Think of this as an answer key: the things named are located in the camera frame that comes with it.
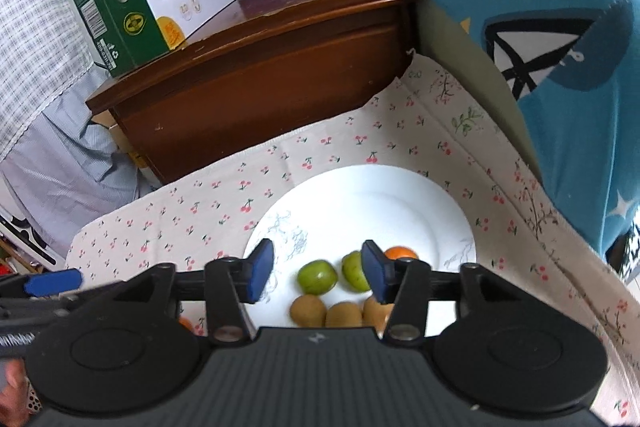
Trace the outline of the person's left hand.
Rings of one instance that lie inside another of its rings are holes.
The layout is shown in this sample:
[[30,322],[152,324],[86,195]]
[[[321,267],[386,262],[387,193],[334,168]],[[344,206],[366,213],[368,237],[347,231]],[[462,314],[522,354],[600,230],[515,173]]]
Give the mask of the person's left hand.
[[28,382],[22,360],[6,362],[6,387],[1,390],[1,425],[23,427],[29,419]]

